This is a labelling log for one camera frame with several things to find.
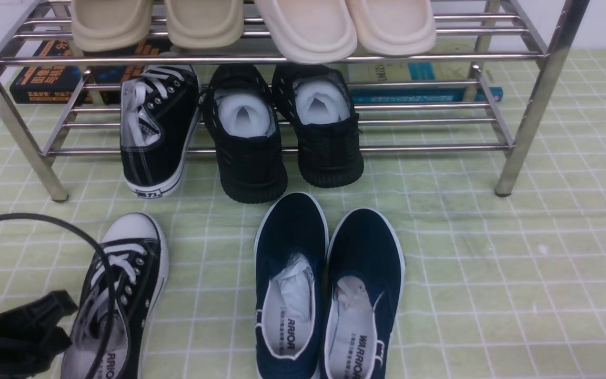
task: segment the green tiled floor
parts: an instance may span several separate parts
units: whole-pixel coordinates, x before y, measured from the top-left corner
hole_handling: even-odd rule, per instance
[[[536,69],[490,67],[515,131]],[[59,110],[22,114],[43,143]],[[422,130],[366,128],[361,137],[495,139],[487,125]],[[117,138],[73,132],[67,144]],[[197,145],[207,144],[200,132]],[[388,377],[606,378],[606,51],[572,52],[508,199],[492,191],[502,164],[500,153],[371,156],[358,183],[317,189],[286,158],[289,190],[314,194],[331,228],[368,206],[398,231],[407,277]],[[59,158],[55,167],[67,204],[48,200],[0,122],[0,213],[52,214],[101,236],[122,214],[145,211],[167,231],[171,277],[145,343],[145,377],[255,377],[253,240],[269,205],[228,199],[212,158],[192,160],[182,188],[151,202],[128,191],[117,160]],[[0,311],[54,288],[77,296],[91,254],[52,226],[0,225]],[[58,377],[58,365],[46,376]]]

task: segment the stainless steel shoe rack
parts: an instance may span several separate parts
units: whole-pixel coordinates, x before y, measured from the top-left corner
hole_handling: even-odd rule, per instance
[[[368,62],[439,62],[462,61],[471,62],[468,79],[455,81],[429,81],[429,82],[401,82],[401,83],[349,83],[350,87],[431,87],[431,86],[465,86],[467,91],[464,102],[461,103],[422,103],[422,104],[384,104],[384,105],[358,105],[360,112],[370,111],[381,113],[389,111],[413,111],[411,119],[371,119],[360,121],[361,127],[421,127],[423,125],[473,125],[488,123],[497,136],[496,143],[478,144],[436,144],[416,146],[363,146],[364,153],[408,153],[408,152],[466,152],[466,151],[503,151],[507,157],[495,193],[498,196],[510,195],[512,188],[520,173],[524,160],[537,132],[541,118],[550,101],[553,89],[556,86],[565,59],[570,51],[572,42],[582,22],[589,4],[589,0],[565,0],[560,19],[553,33],[550,44],[539,36],[536,28],[520,7],[518,0],[463,0],[464,2],[485,2],[485,11],[477,14],[436,14],[438,25],[451,25],[438,28],[439,36],[474,36],[476,49],[471,53],[436,53],[417,55],[413,57],[381,57],[377,55],[353,56],[344,59],[345,63]],[[0,44],[0,76],[6,67],[24,66],[54,66],[75,65],[84,72],[84,77],[75,89],[69,104],[60,114],[48,141],[43,148],[39,146],[27,129],[23,118],[6,93],[0,82],[0,117],[5,123],[12,137],[17,142],[22,153],[26,156],[32,168],[38,175],[44,187],[54,201],[63,202],[69,197],[57,175],[53,171],[53,161],[57,156],[115,156],[118,146],[110,148],[70,148],[63,147],[67,134],[73,129],[117,129],[119,122],[76,122],[77,115],[118,115],[120,107],[105,106],[101,103],[101,91],[119,91],[119,84],[94,84],[90,74],[90,67],[104,65],[147,65],[147,64],[179,64],[193,65],[221,63],[258,63],[275,64],[285,62],[281,55],[259,54],[257,51],[235,53],[194,53],[187,52],[176,57],[86,57],[73,46],[74,56],[69,57],[19,57],[19,51],[25,41],[68,40],[72,45],[72,31],[70,31],[69,18],[70,0],[36,0],[28,12],[10,30],[7,39]],[[154,17],[152,31],[149,38],[167,38],[167,32],[158,28],[164,26],[164,17]],[[497,23],[511,26],[497,26]],[[473,23],[473,26],[459,26]],[[249,26],[243,33],[243,38],[270,38],[262,19],[259,17],[246,17],[245,25]],[[57,31],[38,31],[42,26],[55,26]],[[526,49],[520,52],[505,52],[490,50],[492,36],[515,35],[524,41]],[[525,109],[515,136],[512,136],[497,103],[490,94],[488,82],[483,77],[483,62],[490,61],[534,61],[539,67],[539,75],[532,94]],[[80,106],[77,99],[84,91],[92,94],[96,103],[92,106]],[[476,102],[477,91],[486,95],[487,101]],[[421,117],[424,111],[452,110],[484,110],[485,117]],[[286,147],[286,153],[295,153],[296,147]],[[213,148],[191,147],[189,157],[197,154],[212,154]]]

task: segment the black canvas sneaker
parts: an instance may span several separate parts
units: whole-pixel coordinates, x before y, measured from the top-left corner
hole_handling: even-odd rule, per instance
[[[308,194],[274,204],[254,243],[257,371],[261,379],[317,379],[329,230]]]
[[[327,270],[321,377],[385,379],[406,271],[387,219],[371,209],[347,214],[331,238]]]
[[[200,98],[224,192],[234,201],[274,201],[287,189],[270,89],[253,65],[221,65]]]
[[[199,89],[190,65],[151,65],[123,83],[120,156],[128,187],[138,197],[163,197],[180,183],[200,116]]]
[[[60,379],[85,379],[105,334],[107,286],[114,286],[114,323],[106,353],[94,379],[142,378],[145,326],[168,278],[168,248],[158,223],[143,213],[116,220],[101,242],[115,274],[108,283],[98,256],[88,269],[72,347],[65,352]]]
[[[298,137],[298,168],[315,187],[341,187],[363,174],[359,115],[343,75],[324,65],[277,65],[272,77],[277,110]]]

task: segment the blue canvas shoe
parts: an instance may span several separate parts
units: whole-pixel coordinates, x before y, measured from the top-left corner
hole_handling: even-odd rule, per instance
[[[406,269],[394,229],[376,211],[352,211],[331,238],[327,265],[322,377],[383,379]]]
[[[327,221],[308,194],[282,197],[263,219],[254,244],[260,378],[319,377],[328,246]]]

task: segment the cream slide sandal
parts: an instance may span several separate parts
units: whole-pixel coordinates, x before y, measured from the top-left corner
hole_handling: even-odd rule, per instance
[[[228,46],[245,29],[243,0],[165,0],[170,41],[183,48]]]
[[[347,0],[359,42],[385,55],[425,53],[436,44],[430,0]]]
[[[74,42],[84,51],[134,45],[151,28],[152,0],[72,0]]]
[[[296,63],[329,63],[357,48],[345,0],[254,0],[272,40]]]

